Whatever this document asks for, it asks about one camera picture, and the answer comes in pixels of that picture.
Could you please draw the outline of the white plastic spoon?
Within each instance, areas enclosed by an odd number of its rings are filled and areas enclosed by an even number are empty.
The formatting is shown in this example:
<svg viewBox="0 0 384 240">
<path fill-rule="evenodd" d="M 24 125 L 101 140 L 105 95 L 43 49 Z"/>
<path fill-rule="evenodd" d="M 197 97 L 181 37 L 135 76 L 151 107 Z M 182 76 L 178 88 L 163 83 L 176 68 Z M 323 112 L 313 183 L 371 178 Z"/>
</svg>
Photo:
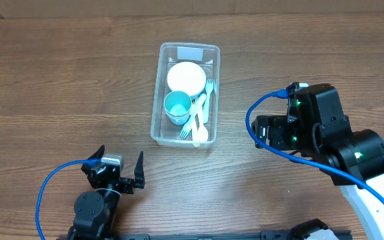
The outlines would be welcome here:
<svg viewBox="0 0 384 240">
<path fill-rule="evenodd" d="M 209 137 L 208 130 L 204 126 L 204 118 L 203 118 L 203 104 L 206 100 L 206 94 L 202 93 L 197 101 L 195 102 L 195 111 L 198 116 L 199 126 L 197 129 L 198 132 L 198 140 L 207 141 Z"/>
</svg>

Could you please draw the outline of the pink plastic cup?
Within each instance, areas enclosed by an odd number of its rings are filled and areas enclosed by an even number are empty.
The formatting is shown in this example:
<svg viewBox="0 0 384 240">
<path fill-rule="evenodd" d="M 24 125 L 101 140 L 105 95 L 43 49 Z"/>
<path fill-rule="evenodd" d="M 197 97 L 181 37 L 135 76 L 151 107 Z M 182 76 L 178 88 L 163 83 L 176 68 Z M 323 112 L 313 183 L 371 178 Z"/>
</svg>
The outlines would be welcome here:
<svg viewBox="0 0 384 240">
<path fill-rule="evenodd" d="M 172 115 L 171 113 L 167 113 L 170 121 L 175 125 L 185 124 L 190 118 L 190 112 L 186 112 L 183 115 Z"/>
</svg>

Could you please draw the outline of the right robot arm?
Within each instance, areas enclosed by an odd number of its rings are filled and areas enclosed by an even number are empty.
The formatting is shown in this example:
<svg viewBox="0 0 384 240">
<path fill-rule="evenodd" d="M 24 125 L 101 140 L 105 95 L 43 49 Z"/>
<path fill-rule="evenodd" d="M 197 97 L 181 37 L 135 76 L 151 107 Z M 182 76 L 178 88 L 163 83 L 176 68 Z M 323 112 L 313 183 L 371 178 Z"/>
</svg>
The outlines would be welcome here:
<svg viewBox="0 0 384 240">
<path fill-rule="evenodd" d="M 246 112 L 257 148 L 330 176 L 369 239 L 384 239 L 384 140 L 352 131 L 336 88 L 294 82 L 262 96 Z"/>
</svg>

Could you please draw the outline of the pink plastic bowl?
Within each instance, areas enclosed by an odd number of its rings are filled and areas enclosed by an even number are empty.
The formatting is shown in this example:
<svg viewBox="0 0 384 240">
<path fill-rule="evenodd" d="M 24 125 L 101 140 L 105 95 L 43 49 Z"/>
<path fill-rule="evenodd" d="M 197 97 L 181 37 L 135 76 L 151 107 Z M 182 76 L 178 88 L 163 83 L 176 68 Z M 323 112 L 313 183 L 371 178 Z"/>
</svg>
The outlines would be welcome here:
<svg viewBox="0 0 384 240">
<path fill-rule="evenodd" d="M 192 62 L 176 63 L 167 74 L 167 84 L 172 91 L 195 95 L 205 87 L 207 76 L 201 66 Z"/>
</svg>

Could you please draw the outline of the blue fork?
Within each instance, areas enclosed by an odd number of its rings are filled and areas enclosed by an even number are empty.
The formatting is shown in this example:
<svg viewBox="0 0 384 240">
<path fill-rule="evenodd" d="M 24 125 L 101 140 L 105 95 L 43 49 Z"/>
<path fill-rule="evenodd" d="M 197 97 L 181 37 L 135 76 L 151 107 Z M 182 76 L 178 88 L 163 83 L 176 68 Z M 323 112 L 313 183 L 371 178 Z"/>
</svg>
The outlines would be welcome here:
<svg viewBox="0 0 384 240">
<path fill-rule="evenodd" d="M 214 90 L 214 79 L 208 79 L 205 85 L 206 99 L 203 105 L 203 123 L 206 124 L 209 121 L 209 104 L 211 99 L 211 93 Z"/>
<path fill-rule="evenodd" d="M 192 101 L 192 111 L 190 112 L 190 117 L 188 121 L 183 125 L 183 128 L 180 132 L 180 138 L 185 139 L 192 129 L 192 122 L 195 120 L 195 116 L 197 114 L 197 101 Z"/>
</svg>

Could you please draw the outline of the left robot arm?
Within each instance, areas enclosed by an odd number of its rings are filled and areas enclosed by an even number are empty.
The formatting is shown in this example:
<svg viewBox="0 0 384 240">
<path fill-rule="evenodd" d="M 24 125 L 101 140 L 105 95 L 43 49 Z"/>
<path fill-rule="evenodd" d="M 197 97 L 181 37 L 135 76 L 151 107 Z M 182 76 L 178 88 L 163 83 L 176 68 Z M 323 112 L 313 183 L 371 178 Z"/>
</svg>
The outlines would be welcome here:
<svg viewBox="0 0 384 240">
<path fill-rule="evenodd" d="M 120 239 L 113 229 L 117 207 L 123 194 L 134 194 L 135 189 L 145 187 L 143 152 L 140 152 L 134 177 L 121 176 L 123 157 L 105 152 L 100 148 L 82 164 L 82 172 L 93 188 L 86 191 L 74 203 L 75 218 L 68 230 L 68 239 L 102 240 Z"/>
</svg>

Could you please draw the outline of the blue bowl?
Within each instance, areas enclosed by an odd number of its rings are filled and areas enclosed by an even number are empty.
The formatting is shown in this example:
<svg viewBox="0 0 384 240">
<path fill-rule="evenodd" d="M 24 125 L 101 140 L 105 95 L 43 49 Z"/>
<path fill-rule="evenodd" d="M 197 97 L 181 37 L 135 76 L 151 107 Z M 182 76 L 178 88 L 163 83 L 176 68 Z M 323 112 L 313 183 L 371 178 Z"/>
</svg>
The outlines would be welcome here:
<svg viewBox="0 0 384 240">
<path fill-rule="evenodd" d="M 205 90 L 203 89 L 202 91 L 198 92 L 197 94 L 195 95 L 190 95 L 190 98 L 191 99 L 196 99 L 198 98 L 202 93 L 205 93 Z"/>
</svg>

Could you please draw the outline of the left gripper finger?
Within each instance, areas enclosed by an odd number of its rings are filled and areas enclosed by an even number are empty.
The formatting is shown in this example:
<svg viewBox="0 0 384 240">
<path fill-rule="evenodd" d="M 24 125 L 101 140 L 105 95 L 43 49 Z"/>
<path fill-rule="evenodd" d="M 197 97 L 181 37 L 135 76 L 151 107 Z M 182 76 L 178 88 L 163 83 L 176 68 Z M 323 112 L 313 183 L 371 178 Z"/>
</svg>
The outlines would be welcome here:
<svg viewBox="0 0 384 240">
<path fill-rule="evenodd" d="M 143 151 L 140 152 L 139 158 L 137 160 L 135 170 L 135 184 L 134 187 L 138 189 L 144 189 L 145 188 L 145 174 L 144 174 L 144 168 L 143 168 Z"/>
<path fill-rule="evenodd" d="M 100 148 L 98 148 L 98 150 L 96 152 L 94 152 L 94 154 L 92 154 L 88 160 L 101 160 L 101 158 L 104 156 L 105 154 L 105 146 L 102 145 L 100 146 Z"/>
</svg>

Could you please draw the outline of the green plastic cup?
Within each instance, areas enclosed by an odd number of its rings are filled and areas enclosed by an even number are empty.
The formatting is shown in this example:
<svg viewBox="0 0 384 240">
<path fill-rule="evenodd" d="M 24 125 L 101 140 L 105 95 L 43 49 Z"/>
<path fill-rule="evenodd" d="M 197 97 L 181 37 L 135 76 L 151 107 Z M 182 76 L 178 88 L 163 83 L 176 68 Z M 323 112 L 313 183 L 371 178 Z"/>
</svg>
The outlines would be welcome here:
<svg viewBox="0 0 384 240">
<path fill-rule="evenodd" d="M 172 115 L 183 115 L 191 110 L 192 100 L 188 94 L 183 91 L 171 91 L 163 102 L 166 113 Z"/>
</svg>

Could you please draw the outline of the yellow plastic fork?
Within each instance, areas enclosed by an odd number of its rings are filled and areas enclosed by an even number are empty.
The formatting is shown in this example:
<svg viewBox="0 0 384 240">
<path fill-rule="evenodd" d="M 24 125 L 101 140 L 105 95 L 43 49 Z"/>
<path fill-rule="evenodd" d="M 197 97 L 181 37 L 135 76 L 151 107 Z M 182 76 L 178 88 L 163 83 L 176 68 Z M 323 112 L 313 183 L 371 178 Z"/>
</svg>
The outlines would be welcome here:
<svg viewBox="0 0 384 240">
<path fill-rule="evenodd" d="M 192 140 L 194 141 L 194 144 L 193 146 L 195 148 L 198 148 L 200 146 L 200 134 L 199 134 L 199 131 L 198 131 L 198 127 L 197 127 L 197 121 L 196 119 L 193 119 L 193 122 L 192 122 Z"/>
</svg>

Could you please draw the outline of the blue plastic cup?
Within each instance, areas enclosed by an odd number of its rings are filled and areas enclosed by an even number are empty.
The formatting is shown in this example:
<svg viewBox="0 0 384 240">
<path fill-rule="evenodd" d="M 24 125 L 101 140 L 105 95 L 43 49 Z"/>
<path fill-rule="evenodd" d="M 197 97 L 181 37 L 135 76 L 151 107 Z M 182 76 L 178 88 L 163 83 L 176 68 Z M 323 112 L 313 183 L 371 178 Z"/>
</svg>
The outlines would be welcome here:
<svg viewBox="0 0 384 240">
<path fill-rule="evenodd" d="M 190 115 L 172 116 L 169 115 L 170 121 L 175 125 L 184 125 L 190 118 Z"/>
</svg>

